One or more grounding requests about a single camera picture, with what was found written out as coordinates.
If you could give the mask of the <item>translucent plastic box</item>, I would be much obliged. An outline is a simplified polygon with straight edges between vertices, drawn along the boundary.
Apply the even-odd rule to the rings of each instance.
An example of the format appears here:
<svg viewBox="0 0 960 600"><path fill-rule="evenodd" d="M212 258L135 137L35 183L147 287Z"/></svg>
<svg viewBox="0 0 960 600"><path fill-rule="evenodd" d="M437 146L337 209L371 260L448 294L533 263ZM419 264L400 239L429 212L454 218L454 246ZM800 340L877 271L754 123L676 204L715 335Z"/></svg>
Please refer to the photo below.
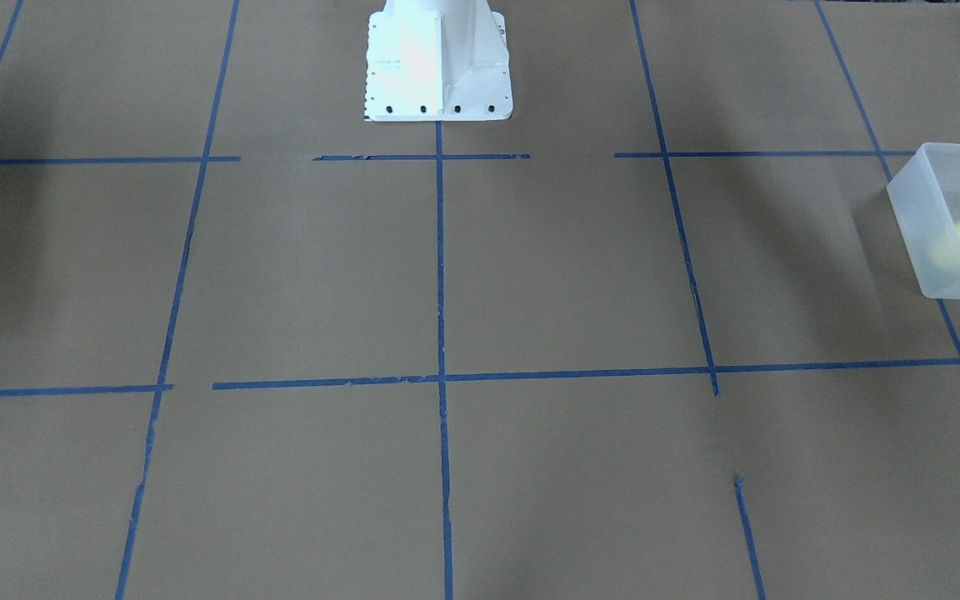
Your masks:
<svg viewBox="0 0 960 600"><path fill-rule="evenodd" d="M960 267L944 269L930 247L955 236L960 219L960 144L926 142L887 184L923 296L960 299Z"/></svg>

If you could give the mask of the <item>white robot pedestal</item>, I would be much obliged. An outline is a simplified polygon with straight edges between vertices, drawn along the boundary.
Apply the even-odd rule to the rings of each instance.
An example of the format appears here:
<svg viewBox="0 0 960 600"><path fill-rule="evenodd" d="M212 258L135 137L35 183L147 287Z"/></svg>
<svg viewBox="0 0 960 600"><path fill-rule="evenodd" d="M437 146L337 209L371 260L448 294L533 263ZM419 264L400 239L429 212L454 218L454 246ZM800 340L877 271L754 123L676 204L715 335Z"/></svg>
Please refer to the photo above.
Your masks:
<svg viewBox="0 0 960 600"><path fill-rule="evenodd" d="M512 117L506 20L488 1L386 1L367 34L366 121Z"/></svg>

